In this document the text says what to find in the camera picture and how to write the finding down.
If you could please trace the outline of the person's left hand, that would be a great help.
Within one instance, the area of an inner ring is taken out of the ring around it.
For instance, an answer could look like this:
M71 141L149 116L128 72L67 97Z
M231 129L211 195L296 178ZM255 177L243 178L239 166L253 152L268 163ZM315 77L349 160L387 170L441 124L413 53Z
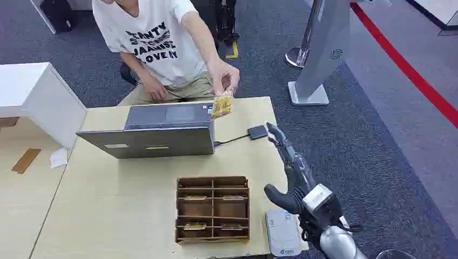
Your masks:
M214 93L219 96L225 91L234 94L238 88L240 71L234 66L217 59L207 63L208 73L213 80Z

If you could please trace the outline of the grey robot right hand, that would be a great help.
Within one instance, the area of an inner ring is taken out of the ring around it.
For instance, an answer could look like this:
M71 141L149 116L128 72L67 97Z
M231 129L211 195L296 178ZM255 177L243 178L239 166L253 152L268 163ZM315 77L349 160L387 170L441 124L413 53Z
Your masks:
M305 196L316 186L316 181L304 157L298 153L282 130L276 125L266 123L267 130L274 137L268 140L275 145L284 164L287 177L287 192L280 192L277 187L267 184L264 192L267 198L278 207L295 215L306 210Z

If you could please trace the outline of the person's right hand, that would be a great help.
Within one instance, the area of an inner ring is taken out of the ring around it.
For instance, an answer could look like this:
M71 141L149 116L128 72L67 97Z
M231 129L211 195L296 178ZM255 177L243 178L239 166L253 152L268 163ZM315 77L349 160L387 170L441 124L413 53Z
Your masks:
M145 91L152 97L153 100L165 100L167 92L158 79L147 75L146 77L142 77L141 81Z

